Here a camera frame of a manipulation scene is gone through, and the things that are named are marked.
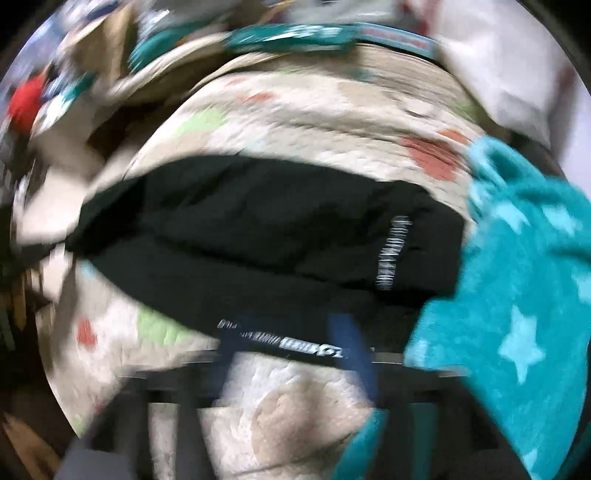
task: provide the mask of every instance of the clutter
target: clutter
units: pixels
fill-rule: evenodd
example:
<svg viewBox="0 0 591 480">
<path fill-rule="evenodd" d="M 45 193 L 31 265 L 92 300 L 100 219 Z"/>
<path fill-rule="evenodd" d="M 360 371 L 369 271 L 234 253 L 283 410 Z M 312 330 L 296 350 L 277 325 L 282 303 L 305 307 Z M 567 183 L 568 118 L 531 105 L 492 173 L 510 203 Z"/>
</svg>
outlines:
<svg viewBox="0 0 591 480">
<path fill-rule="evenodd" d="M 79 70 L 99 74 L 112 85 L 128 75 L 127 58 L 136 38 L 134 12 L 128 5 L 70 32 L 62 49 Z"/>
<path fill-rule="evenodd" d="M 253 25 L 232 32 L 226 49 L 236 53 L 266 51 L 347 52 L 357 29 L 349 25 Z"/>
<path fill-rule="evenodd" d="M 183 43 L 225 30 L 225 25 L 222 22 L 214 22 L 210 25 L 198 22 L 156 33 L 135 46 L 128 59 L 129 71 L 132 74 L 138 73 L 152 61 Z"/>
<path fill-rule="evenodd" d="M 142 0 L 139 3 L 139 41 L 174 27 L 197 22 L 207 24 L 239 3 L 239 0 Z"/>
<path fill-rule="evenodd" d="M 294 24 L 351 24 L 366 22 L 395 25 L 401 17 L 399 0 L 297 0 L 285 11 L 285 22 Z"/>
</svg>

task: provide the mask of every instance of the green polka dot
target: green polka dot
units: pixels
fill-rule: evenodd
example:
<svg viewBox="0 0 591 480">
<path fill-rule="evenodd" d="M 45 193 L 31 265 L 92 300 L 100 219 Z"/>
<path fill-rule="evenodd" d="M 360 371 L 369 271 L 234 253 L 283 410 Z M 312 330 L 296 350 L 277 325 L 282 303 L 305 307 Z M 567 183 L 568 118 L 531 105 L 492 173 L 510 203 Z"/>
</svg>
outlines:
<svg viewBox="0 0 591 480">
<path fill-rule="evenodd" d="M 158 345 L 175 345 L 189 334 L 189 330 L 168 317 L 141 306 L 137 318 L 138 335 Z"/>
<path fill-rule="evenodd" d="M 209 132 L 221 127 L 226 122 L 226 115 L 218 108 L 206 108 L 197 112 L 176 131 L 177 135 L 188 132 Z"/>
<path fill-rule="evenodd" d="M 82 420 L 82 415 L 74 415 L 70 421 L 70 425 L 72 426 L 74 433 L 78 436 L 82 435 L 86 427 L 84 425 L 84 421 Z"/>
<path fill-rule="evenodd" d="M 478 119 L 478 107 L 469 98 L 462 98 L 453 102 L 452 112 L 473 123 L 476 123 Z"/>
</svg>

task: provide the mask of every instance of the teal fabric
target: teal fabric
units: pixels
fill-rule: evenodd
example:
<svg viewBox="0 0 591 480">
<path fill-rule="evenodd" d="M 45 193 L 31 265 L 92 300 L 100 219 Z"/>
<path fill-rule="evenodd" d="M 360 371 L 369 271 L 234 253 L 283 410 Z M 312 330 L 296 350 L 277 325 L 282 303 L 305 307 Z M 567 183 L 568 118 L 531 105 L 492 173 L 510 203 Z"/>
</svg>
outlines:
<svg viewBox="0 0 591 480">
<path fill-rule="evenodd" d="M 347 445 L 330 480 L 364 480 L 382 440 L 388 413 L 374 410 L 360 431 Z"/>
<path fill-rule="evenodd" d="M 202 22 L 194 22 L 179 27 L 169 28 L 154 34 L 152 37 L 138 43 L 129 55 L 127 66 L 131 73 L 138 73 L 157 58 L 168 53 L 177 46 L 179 40 L 203 28 Z"/>
<path fill-rule="evenodd" d="M 591 205 L 493 138 L 469 160 L 477 226 L 457 292 L 427 303 L 405 364 L 462 367 L 532 479 L 550 480 L 586 395 Z"/>
</svg>

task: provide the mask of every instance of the red object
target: red object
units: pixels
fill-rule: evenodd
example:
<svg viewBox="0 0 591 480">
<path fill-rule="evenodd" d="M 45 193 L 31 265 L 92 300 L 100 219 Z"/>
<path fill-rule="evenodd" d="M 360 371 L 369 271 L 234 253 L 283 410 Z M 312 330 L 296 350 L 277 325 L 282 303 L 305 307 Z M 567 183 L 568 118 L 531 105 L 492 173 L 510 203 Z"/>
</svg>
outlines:
<svg viewBox="0 0 591 480">
<path fill-rule="evenodd" d="M 29 136 L 33 123 L 41 109 L 41 94 L 45 75 L 41 74 L 20 84 L 8 103 L 8 116 L 12 127 L 19 133 Z"/>
<path fill-rule="evenodd" d="M 78 332 L 76 335 L 79 345 L 83 345 L 88 349 L 94 349 L 96 346 L 96 335 L 92 331 L 92 325 L 89 319 L 82 319 L 78 323 Z"/>
<path fill-rule="evenodd" d="M 414 162 L 432 179 L 455 180 L 456 172 L 462 168 L 462 159 L 442 142 L 403 137 L 401 143 L 408 148 Z"/>
</svg>

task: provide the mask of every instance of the black fabric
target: black fabric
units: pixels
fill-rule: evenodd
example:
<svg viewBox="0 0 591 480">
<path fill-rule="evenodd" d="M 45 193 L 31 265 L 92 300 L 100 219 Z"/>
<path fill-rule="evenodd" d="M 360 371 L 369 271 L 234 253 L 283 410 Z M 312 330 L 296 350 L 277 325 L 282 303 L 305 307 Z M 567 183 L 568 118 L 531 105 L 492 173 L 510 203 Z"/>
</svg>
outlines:
<svg viewBox="0 0 591 480">
<path fill-rule="evenodd" d="M 454 292 L 463 226 L 404 181 L 204 156 L 97 194 L 66 248 L 126 294 L 208 335 L 248 321 L 322 345 L 328 315 L 348 313 L 369 345 L 400 352 L 424 302 Z M 384 271 L 391 284 L 377 285 Z"/>
</svg>

